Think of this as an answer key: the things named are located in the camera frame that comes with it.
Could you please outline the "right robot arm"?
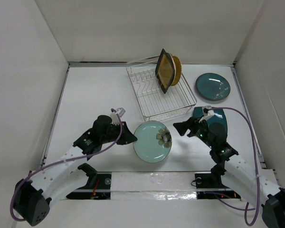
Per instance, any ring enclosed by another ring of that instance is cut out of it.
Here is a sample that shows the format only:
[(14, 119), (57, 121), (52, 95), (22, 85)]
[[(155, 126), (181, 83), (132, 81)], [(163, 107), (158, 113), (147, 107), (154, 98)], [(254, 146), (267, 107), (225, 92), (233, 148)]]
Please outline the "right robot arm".
[(191, 117), (174, 123), (181, 136), (198, 137), (210, 147), (210, 156), (216, 165), (211, 169), (211, 184), (234, 190), (261, 212), (262, 220), (269, 228), (285, 228), (285, 188), (256, 174), (239, 153), (227, 142), (227, 132), (220, 123), (208, 124)]

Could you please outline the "beige bird painted plate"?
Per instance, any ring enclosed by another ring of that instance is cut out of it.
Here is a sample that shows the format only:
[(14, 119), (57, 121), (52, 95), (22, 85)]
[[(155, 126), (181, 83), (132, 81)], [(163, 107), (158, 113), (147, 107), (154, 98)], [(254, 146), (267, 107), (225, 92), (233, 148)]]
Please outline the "beige bird painted plate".
[(175, 65), (175, 61), (174, 61), (174, 59), (173, 59), (173, 55), (171, 54), (171, 53), (169, 53), (170, 54), (170, 56), (171, 56), (171, 60), (172, 60), (172, 65), (173, 65), (173, 70), (174, 70), (174, 76), (173, 76), (173, 80), (172, 80), (172, 83), (171, 83), (171, 86), (173, 85), (173, 83), (174, 83), (174, 80), (175, 80), (175, 78), (176, 78), (176, 65)]

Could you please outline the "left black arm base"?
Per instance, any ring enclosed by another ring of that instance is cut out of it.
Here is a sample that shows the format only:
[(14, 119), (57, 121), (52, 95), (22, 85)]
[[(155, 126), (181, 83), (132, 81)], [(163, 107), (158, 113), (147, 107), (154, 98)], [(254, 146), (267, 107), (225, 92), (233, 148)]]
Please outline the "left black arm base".
[(100, 172), (92, 186), (87, 183), (85, 186), (69, 193), (66, 198), (69, 200), (110, 200), (111, 199), (111, 172)]

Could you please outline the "square brown yellow plate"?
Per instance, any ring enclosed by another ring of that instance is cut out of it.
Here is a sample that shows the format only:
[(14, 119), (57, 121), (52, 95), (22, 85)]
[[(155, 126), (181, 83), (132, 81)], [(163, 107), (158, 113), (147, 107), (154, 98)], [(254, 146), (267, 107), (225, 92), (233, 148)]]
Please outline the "square brown yellow plate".
[(158, 80), (158, 84), (164, 94), (167, 93), (169, 87), (171, 86), (174, 70), (172, 65), (171, 56), (165, 49), (161, 50), (160, 56), (158, 58), (155, 76)]

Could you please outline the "round woven bamboo plate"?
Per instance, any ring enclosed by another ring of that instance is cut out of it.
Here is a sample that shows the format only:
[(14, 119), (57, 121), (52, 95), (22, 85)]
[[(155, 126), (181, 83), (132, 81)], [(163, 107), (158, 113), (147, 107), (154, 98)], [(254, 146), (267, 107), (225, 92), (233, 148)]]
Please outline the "round woven bamboo plate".
[(175, 63), (175, 78), (171, 84), (171, 86), (175, 86), (178, 84), (180, 78), (181, 78), (181, 74), (182, 74), (182, 64), (180, 59), (177, 56), (172, 56), (173, 61)]

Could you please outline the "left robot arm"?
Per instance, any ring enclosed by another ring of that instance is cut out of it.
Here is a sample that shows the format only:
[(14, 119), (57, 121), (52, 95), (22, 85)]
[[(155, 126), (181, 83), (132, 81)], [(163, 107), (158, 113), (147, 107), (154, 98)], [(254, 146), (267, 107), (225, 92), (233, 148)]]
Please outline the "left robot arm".
[(15, 221), (38, 225), (51, 207), (72, 191), (96, 184), (97, 171), (89, 160), (114, 145), (137, 141), (120, 116), (100, 115), (92, 128), (85, 131), (59, 161), (45, 165), (21, 179), (15, 186), (9, 211)]

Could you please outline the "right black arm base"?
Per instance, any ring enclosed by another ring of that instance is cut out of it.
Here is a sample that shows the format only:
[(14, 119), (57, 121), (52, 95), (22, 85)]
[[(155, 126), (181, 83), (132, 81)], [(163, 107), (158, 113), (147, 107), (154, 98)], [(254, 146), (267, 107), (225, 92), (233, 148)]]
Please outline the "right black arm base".
[(235, 191), (224, 186), (220, 178), (210, 172), (195, 173), (195, 180), (191, 184), (196, 188), (198, 200), (241, 198)]

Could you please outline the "light green flower plate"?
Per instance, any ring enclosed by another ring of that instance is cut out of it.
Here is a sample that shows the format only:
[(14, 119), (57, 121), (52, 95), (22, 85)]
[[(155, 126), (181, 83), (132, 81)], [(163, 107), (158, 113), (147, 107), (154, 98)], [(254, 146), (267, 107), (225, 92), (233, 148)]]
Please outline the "light green flower plate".
[(169, 129), (161, 122), (148, 121), (135, 130), (137, 141), (133, 148), (137, 156), (147, 163), (164, 160), (172, 148), (172, 136)]

